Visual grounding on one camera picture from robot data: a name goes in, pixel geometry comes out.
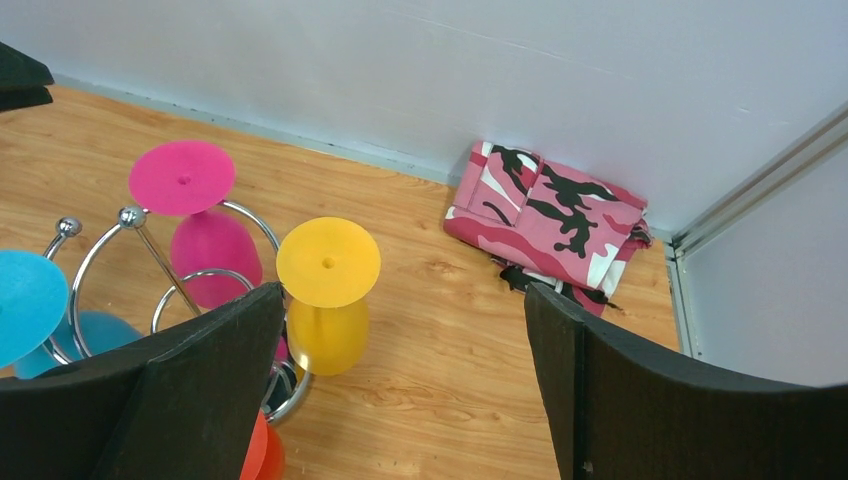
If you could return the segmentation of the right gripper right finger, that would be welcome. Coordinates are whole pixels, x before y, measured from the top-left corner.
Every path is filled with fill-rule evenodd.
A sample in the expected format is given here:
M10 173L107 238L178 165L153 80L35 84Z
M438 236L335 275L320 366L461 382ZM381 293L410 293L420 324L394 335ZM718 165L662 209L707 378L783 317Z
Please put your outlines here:
M543 284L527 336L564 479L843 479L847 388L704 363Z

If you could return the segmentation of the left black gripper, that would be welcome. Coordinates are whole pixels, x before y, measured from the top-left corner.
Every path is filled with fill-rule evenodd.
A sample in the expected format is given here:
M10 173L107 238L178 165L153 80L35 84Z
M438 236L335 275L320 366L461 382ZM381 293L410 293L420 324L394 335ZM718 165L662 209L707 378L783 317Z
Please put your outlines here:
M1 111L13 111L53 102L48 86L55 83L40 61L1 44Z

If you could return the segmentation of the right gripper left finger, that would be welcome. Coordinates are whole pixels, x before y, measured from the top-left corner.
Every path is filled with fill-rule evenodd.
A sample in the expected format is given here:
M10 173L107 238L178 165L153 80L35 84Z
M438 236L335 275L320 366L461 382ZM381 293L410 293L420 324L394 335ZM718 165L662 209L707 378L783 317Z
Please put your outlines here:
M265 283L103 354L1 382L5 479L236 479L283 329Z

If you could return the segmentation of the pink wine glass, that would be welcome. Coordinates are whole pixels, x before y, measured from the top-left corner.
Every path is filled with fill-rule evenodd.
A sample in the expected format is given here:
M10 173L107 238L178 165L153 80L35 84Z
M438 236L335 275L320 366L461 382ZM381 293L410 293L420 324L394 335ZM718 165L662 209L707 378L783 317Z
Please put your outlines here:
M168 142L135 161L128 180L133 199L154 214L181 219L170 241L170 263L179 277L221 269L254 286L262 283L260 256L247 228L215 208L235 179L230 155L205 141Z

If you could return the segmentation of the chrome wine glass rack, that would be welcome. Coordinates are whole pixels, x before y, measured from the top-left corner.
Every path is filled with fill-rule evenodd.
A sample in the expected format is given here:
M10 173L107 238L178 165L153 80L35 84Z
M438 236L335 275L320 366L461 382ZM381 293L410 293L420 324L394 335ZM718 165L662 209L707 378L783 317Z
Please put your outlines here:
M254 213L252 210L247 208L245 205L242 205L238 202L231 200L222 200L216 207L228 209L234 214L240 215L244 217L247 221L251 222L261 230L264 236L267 238L268 242L271 245L274 253L278 253L281 242L273 231L272 227L259 215ZM166 284L163 283L165 280L155 280L154 279L154 269L152 269L151 265L142 265L144 262L154 261L158 266L162 266L161 263L168 260L168 255L166 253L162 253L162 249L158 246L154 247L154 251L151 253L148 250L145 250L148 254L152 255L153 260L143 261L138 258L133 259L124 259L121 260L115 255L111 255L110 258L106 258L107 262L100 265L103 258L103 251L106 250L106 247L110 242L113 242L115 238L117 238L121 232L135 231L132 228L126 229L123 224L119 221L108 228L101 236L97 239L96 242L93 242L91 248L82 258L79 267L77 268L74 274L69 274L69 298L67 304L67 314L69 316L68 321L65 323L69 325L71 329L71 338L74 341L75 350L79 351L81 358L88 358L92 356L90 352L89 345L86 343L87 340L83 337L81 326L78 325L79 321L79 310L81 306L85 307L107 307L109 302L117 302L117 300L126 300L126 307L118 307L124 308L125 310L130 307L139 307L142 306L142 300L151 300L154 294L154 287L166 287ZM56 236L48 245L44 255L48 260L55 260L56 255L60 251L61 247L67 242L69 238L82 238L82 223L78 221L74 217L63 217L56 223ZM95 266L105 266L106 273L111 274L105 276L106 274L100 273L92 273L94 271ZM181 284L184 286L185 282L189 280L200 278L201 276L213 276L213 275L222 275L229 276L230 278L237 279L240 283L244 284L244 286L248 289L255 288L253 284L250 283L246 277L241 275L238 272L227 270L227 269L203 269L198 270L197 272L191 272L187 276L184 276L185 280L179 280L183 282ZM117 293L115 299L113 299L108 290L108 288L122 288L124 293ZM141 300L131 299L131 293L140 293ZM160 326L161 316L163 315L167 304L170 300L170 297L173 294L163 293L161 295L161 299L157 300L156 308L153 310L151 320L149 321L148 327L153 328ZM66 365L71 360L68 356L67 349L61 347L55 340L52 338L48 338L44 342L44 347L42 348L51 358L59 365ZM304 404L308 393L310 391L310 387L313 384L314 375L306 372L301 367L297 366L294 360L287 357L285 360L273 360L271 367L270 380L268 381L265 397L263 397L262 403L262 412L265 414L266 420L270 424L277 424L284 420L290 418L296 410ZM287 387L288 398L282 400L280 402L272 402L271 397L274 397L275 394L282 392L283 387L277 387L277 384L283 385Z

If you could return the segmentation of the blue wine glass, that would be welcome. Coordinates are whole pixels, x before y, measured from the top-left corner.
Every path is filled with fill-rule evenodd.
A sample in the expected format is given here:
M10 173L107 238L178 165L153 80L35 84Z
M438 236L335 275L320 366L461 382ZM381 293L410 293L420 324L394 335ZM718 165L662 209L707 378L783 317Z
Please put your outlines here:
M53 338L70 361L82 359L67 318L69 287L61 269L32 252L1 252L1 366L21 379L60 363L43 347Z

